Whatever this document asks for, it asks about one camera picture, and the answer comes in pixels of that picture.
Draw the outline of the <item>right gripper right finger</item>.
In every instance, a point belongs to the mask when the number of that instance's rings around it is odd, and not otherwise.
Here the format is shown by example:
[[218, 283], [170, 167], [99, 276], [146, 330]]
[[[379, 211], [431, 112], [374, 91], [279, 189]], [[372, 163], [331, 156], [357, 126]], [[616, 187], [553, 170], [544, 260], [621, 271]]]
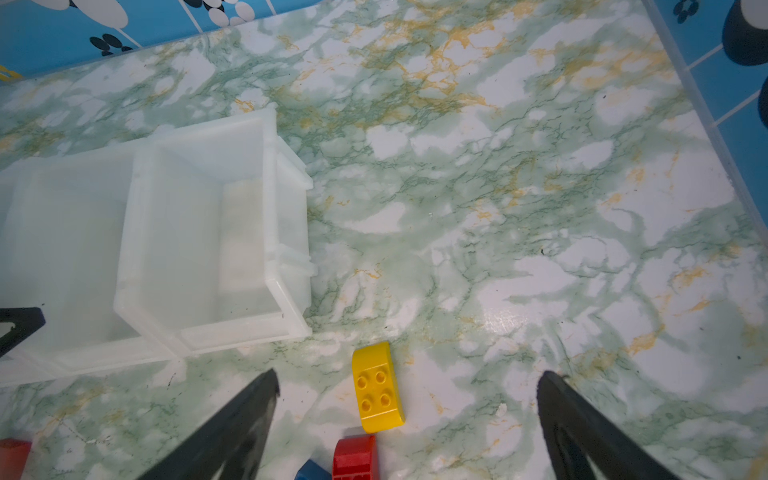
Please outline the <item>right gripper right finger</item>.
[[553, 371], [537, 384], [539, 420], [558, 479], [674, 479], [614, 423]]

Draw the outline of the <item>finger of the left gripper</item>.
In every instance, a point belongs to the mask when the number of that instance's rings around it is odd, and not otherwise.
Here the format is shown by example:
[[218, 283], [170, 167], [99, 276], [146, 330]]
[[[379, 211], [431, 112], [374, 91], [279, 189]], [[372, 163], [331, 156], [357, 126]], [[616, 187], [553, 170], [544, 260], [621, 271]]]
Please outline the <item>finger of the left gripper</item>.
[[1, 323], [10, 330], [1, 336], [0, 356], [3, 357], [29, 338], [45, 324], [45, 317], [39, 307], [2, 308]]

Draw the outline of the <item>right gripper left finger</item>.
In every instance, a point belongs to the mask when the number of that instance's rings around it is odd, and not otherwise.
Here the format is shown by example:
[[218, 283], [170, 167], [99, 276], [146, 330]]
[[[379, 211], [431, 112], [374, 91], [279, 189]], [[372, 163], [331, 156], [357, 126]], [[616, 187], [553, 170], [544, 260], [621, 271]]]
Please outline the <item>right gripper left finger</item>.
[[279, 397], [275, 370], [260, 374], [143, 479], [254, 479]]

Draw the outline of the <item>small blue lego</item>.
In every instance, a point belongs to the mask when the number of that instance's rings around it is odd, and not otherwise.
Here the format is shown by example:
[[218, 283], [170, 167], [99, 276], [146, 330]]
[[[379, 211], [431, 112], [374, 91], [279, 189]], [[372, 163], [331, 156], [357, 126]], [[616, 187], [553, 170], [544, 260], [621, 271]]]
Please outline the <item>small blue lego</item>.
[[331, 474], [312, 459], [308, 459], [297, 471], [295, 480], [331, 480]]

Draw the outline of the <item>red lego brick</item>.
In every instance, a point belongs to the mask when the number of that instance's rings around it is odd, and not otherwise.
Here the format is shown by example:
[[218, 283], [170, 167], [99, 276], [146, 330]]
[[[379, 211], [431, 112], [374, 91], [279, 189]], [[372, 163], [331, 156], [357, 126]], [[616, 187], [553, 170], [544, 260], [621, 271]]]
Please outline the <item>red lego brick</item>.
[[380, 468], [375, 435], [347, 437], [337, 442], [333, 480], [379, 480]]

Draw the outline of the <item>small red square lego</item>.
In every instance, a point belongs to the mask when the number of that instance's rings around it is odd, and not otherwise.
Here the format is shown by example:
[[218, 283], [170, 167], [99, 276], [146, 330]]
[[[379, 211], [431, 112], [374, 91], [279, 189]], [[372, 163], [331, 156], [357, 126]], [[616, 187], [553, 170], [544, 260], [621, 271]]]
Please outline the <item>small red square lego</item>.
[[0, 441], [0, 479], [20, 480], [32, 443], [25, 440], [6, 438]]

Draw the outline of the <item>yellow curved lego brick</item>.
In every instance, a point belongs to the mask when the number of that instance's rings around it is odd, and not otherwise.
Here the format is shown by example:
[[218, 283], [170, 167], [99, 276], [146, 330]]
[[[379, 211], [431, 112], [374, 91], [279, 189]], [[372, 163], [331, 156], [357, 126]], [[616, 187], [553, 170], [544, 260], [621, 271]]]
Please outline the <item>yellow curved lego brick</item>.
[[363, 430], [373, 434], [404, 425], [390, 344], [384, 341], [356, 350], [351, 368]]

